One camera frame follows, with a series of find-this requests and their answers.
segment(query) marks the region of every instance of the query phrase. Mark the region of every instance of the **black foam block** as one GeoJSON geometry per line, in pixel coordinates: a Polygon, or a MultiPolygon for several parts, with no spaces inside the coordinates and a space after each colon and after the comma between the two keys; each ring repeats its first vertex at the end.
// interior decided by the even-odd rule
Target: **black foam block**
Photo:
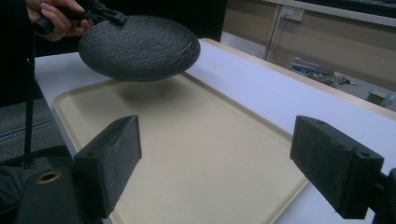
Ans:
{"type": "Polygon", "coordinates": [[[141,157],[137,116],[112,122],[75,156],[91,213],[110,215],[141,157]]]}
{"type": "Polygon", "coordinates": [[[365,217],[380,155],[321,120],[298,116],[290,157],[341,217],[365,217]]]}
{"type": "Polygon", "coordinates": [[[25,183],[16,223],[82,223],[70,168],[54,167],[25,183]]]}

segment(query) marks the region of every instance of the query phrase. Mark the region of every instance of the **beige tray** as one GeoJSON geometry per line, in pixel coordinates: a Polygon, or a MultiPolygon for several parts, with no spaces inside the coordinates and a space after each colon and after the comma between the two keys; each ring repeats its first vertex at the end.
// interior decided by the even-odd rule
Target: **beige tray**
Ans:
{"type": "Polygon", "coordinates": [[[186,74],[111,80],[53,103],[77,150],[111,121],[139,116],[143,158],[113,223],[272,223],[306,183],[289,135],[186,74]]]}

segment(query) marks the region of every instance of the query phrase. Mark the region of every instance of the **hand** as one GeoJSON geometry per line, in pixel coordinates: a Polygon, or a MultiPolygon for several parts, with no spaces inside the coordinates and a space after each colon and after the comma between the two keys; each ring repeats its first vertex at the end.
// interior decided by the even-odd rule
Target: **hand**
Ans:
{"type": "Polygon", "coordinates": [[[44,16],[53,23],[53,31],[48,35],[42,35],[50,41],[57,41],[68,35],[83,35],[93,27],[92,20],[70,21],[56,8],[68,7],[76,13],[83,13],[84,8],[75,0],[26,0],[26,6],[31,22],[44,16]]]}

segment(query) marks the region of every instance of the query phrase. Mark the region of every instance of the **table surface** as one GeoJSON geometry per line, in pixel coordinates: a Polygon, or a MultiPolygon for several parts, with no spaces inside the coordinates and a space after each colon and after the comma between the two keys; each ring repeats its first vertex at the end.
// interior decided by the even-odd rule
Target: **table surface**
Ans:
{"type": "MultiPolygon", "coordinates": [[[[295,117],[321,119],[385,158],[388,174],[396,161],[396,113],[357,97],[327,87],[293,72],[264,62],[217,42],[200,40],[201,55],[187,70],[193,77],[288,133],[295,117]]],[[[75,153],[53,99],[64,91],[109,80],[92,71],[77,53],[36,59],[35,77],[61,134],[75,153]]],[[[373,212],[364,220],[343,220],[308,184],[276,223],[371,223],[373,212]]]]}

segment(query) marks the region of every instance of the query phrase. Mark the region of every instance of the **floor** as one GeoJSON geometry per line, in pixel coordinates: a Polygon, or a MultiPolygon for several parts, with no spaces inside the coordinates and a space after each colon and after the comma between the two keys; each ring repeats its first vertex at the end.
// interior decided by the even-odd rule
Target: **floor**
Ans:
{"type": "MultiPolygon", "coordinates": [[[[25,103],[0,107],[0,161],[23,155],[25,103]]],[[[34,102],[32,151],[64,145],[44,99],[34,102]]]]}

